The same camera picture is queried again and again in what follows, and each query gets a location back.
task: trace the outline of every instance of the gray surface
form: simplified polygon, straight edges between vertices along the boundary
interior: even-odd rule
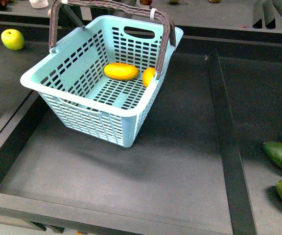
[[[282,200],[274,187],[282,170],[262,151],[263,142],[282,141],[282,64],[222,59],[221,65],[258,234],[282,235]]]
[[[206,60],[233,232],[234,235],[256,235],[231,105],[217,51],[208,54]]]
[[[204,58],[174,54],[131,148],[48,112],[0,192],[231,234]]]
[[[0,10],[0,14],[49,18],[47,12],[51,9],[53,0],[47,1],[47,7],[36,9],[31,6],[29,0],[15,0],[9,3],[5,10]]]
[[[20,77],[47,54],[45,43],[26,42],[23,50],[11,51],[0,40],[0,118],[23,102],[30,90],[21,85]]]
[[[169,14],[176,25],[225,28],[247,25],[252,28],[253,5],[256,0],[222,0],[217,4],[208,0],[185,1],[188,5],[182,1],[178,5],[170,5],[168,0],[154,0],[151,6]],[[282,17],[274,7],[273,9],[276,17],[275,30],[282,30]]]

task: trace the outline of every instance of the green apple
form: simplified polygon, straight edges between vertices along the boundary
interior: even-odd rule
[[[11,50],[20,50],[24,47],[24,36],[16,29],[7,29],[1,34],[3,44]]]

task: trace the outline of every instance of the light blue basket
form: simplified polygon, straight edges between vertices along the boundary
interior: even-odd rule
[[[154,38],[125,33],[124,28],[151,30]],[[145,88],[142,73],[155,67],[163,27],[115,16],[100,16],[85,29],[76,28],[51,53],[21,77],[25,87],[39,92],[69,128],[130,147],[163,83],[176,47],[167,45],[163,69]],[[177,45],[183,35],[175,28]],[[139,69],[130,81],[105,76],[108,63],[123,62]]]

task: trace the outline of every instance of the yellow mango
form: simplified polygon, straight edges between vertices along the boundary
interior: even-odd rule
[[[155,68],[148,67],[142,75],[142,81],[145,87],[147,87],[150,82],[152,81],[154,75],[155,75]]]
[[[131,80],[138,76],[137,67],[125,63],[110,63],[104,67],[106,76],[116,80]]]

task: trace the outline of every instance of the brown handle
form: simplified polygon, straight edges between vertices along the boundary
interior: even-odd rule
[[[65,4],[70,4],[70,5],[114,9],[135,16],[150,17],[151,14],[150,9],[128,6],[123,3],[112,1],[112,0],[54,0],[51,9],[50,25],[49,25],[50,50],[56,46],[56,42],[57,42],[58,11],[60,7],[63,5],[62,1]],[[72,17],[75,22],[79,21],[79,19],[76,17],[75,14],[71,14],[70,17]],[[163,25],[162,41],[159,50],[158,61],[155,68],[159,76],[163,67],[164,56],[168,44],[168,38],[170,40],[170,44],[176,46],[175,24],[173,19],[169,15],[157,10],[155,11],[153,18],[161,21]]]

